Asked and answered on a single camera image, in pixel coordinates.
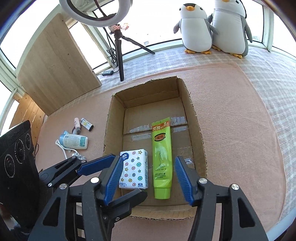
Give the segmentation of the large wooden board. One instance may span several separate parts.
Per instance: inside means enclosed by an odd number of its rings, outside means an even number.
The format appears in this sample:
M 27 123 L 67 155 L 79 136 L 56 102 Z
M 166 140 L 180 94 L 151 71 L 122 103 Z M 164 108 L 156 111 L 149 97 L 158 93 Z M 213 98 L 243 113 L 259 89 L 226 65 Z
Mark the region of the large wooden board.
M 44 19 L 29 40 L 16 79 L 46 115 L 101 86 L 57 11 Z

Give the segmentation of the patterned tissue pack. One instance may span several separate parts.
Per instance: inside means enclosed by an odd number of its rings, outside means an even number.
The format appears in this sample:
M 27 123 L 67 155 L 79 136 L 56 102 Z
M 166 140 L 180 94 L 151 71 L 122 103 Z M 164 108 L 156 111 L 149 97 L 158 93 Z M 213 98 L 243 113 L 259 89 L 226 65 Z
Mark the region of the patterned tissue pack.
M 122 151 L 123 171 L 119 179 L 121 189 L 148 189 L 148 152 L 145 149 Z

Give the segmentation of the large plush penguin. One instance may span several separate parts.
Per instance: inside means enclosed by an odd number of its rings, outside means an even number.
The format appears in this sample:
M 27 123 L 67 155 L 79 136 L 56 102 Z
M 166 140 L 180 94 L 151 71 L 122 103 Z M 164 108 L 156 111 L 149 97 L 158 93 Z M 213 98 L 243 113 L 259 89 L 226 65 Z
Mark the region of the large plush penguin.
M 217 30 L 213 34 L 212 48 L 242 59 L 248 54 L 252 33 L 246 21 L 247 13 L 242 1 L 214 1 L 214 10 L 208 22 Z

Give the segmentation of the cardboard box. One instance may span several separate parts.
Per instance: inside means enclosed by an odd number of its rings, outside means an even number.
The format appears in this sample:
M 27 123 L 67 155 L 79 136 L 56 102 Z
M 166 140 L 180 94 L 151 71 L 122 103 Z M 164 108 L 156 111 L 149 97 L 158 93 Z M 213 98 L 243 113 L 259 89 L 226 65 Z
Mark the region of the cardboard box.
M 145 183 L 147 198 L 132 216 L 154 220 L 192 218 L 174 169 L 182 156 L 207 176 L 203 138 L 190 94 L 178 77 L 155 79 L 115 93 L 110 102 L 104 153 L 128 155 L 115 197 Z

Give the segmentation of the green tube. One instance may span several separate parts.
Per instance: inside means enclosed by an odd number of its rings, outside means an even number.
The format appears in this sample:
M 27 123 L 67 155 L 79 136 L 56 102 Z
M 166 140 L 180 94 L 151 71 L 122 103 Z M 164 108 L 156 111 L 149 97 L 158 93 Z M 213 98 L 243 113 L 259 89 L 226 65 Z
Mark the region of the green tube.
M 152 178 L 154 198 L 169 199 L 173 179 L 170 118 L 152 123 Z

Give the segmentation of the white lotion bottle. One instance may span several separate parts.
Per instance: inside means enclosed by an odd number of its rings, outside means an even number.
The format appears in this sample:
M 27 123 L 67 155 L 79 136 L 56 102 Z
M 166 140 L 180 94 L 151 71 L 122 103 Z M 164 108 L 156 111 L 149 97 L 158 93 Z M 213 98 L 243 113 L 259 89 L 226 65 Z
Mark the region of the white lotion bottle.
M 62 146 L 70 149 L 86 150 L 88 148 L 88 137 L 74 134 L 60 135 L 59 142 Z

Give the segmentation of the white roller massager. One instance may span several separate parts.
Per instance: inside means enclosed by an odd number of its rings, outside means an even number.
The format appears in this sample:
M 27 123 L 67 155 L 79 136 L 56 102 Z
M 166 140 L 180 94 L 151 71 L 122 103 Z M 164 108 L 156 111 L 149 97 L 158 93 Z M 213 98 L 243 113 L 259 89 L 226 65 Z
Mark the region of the white roller massager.
M 65 159 L 68 159 L 67 157 L 67 153 L 71 153 L 72 156 L 75 156 L 77 159 L 81 160 L 83 163 L 86 162 L 86 158 L 84 156 L 82 156 L 81 154 L 79 154 L 79 152 L 75 149 L 71 149 L 71 148 L 66 148 L 63 145 L 60 144 L 59 140 L 55 141 L 55 144 L 61 148 L 61 150 L 64 153 Z

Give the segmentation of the black tripod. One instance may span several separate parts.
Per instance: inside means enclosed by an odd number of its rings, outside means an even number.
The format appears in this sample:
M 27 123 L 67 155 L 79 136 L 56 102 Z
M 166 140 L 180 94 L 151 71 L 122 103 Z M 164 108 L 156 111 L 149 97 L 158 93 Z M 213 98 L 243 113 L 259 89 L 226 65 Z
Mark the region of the black tripod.
M 119 70 L 119 77 L 120 77 L 120 81 L 123 82 L 125 79 L 125 75 L 124 75 L 124 68 L 123 68 L 123 56 L 122 56 L 122 49 L 121 49 L 121 39 L 124 39 L 128 42 L 131 42 L 132 44 L 140 47 L 140 49 L 143 49 L 145 51 L 147 51 L 150 54 L 155 54 L 154 51 L 152 51 L 151 49 L 145 47 L 144 45 L 136 42 L 133 39 L 130 39 L 126 36 L 124 36 L 121 32 L 121 25 L 116 24 L 116 25 L 112 25 L 111 27 L 109 27 L 109 29 L 111 30 L 111 33 L 114 34 L 115 37 L 115 50 L 116 50 L 116 57 L 117 57 L 117 66 L 118 66 L 118 70 Z

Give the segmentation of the small plush penguin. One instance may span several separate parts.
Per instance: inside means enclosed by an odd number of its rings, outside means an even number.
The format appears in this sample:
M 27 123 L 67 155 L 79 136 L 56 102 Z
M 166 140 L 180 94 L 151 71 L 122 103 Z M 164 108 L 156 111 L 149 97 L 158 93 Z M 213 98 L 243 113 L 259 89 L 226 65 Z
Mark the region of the small plush penguin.
M 218 34 L 215 27 L 207 20 L 207 14 L 195 3 L 186 3 L 179 8 L 180 20 L 175 24 L 173 33 L 181 32 L 185 53 L 212 54 L 213 34 Z

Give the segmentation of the plaid bed sheet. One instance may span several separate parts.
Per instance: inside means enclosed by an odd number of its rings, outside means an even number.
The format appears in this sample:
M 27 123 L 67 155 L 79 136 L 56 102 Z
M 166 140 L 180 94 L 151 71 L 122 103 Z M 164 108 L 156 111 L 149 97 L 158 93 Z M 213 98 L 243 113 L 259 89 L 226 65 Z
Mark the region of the plaid bed sheet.
M 120 82 L 118 74 L 99 76 L 102 86 L 94 90 L 92 96 L 179 68 L 224 62 L 240 67 L 262 99 L 276 131 L 285 176 L 285 197 L 279 219 L 289 215 L 295 208 L 295 58 L 259 47 L 251 47 L 242 60 L 217 51 L 211 55 L 190 55 L 184 53 L 181 46 L 159 50 L 154 56 L 139 51 L 132 55 L 133 58 L 124 63 L 125 81 Z

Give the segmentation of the pine wood headboard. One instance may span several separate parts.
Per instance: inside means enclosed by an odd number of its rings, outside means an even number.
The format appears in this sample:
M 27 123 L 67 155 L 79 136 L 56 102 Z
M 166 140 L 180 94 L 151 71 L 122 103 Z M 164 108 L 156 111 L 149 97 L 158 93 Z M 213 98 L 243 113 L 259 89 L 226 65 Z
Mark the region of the pine wood headboard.
M 19 105 L 11 121 L 10 128 L 29 120 L 31 124 L 32 141 L 35 145 L 38 142 L 38 137 L 46 118 L 46 114 L 27 93 L 25 93 L 23 97 L 20 97 L 18 93 L 15 94 L 14 100 L 16 100 Z

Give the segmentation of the small pink bottle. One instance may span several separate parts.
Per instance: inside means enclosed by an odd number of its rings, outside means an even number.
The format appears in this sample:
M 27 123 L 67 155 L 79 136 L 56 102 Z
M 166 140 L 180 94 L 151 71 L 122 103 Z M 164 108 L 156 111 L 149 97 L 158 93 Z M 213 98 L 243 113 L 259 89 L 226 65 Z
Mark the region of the small pink bottle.
M 72 133 L 75 135 L 79 135 L 81 133 L 81 125 L 79 118 L 74 118 L 74 130 Z

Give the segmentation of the patterned lighter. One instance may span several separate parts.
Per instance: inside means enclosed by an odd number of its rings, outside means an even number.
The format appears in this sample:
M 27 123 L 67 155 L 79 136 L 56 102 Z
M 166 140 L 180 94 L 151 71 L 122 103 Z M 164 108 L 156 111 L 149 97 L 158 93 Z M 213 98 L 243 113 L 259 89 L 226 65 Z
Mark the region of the patterned lighter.
M 94 128 L 94 125 L 92 123 L 90 123 L 88 120 L 86 120 L 85 118 L 81 118 L 80 124 L 81 124 L 81 126 L 86 128 L 89 132 L 91 132 Z

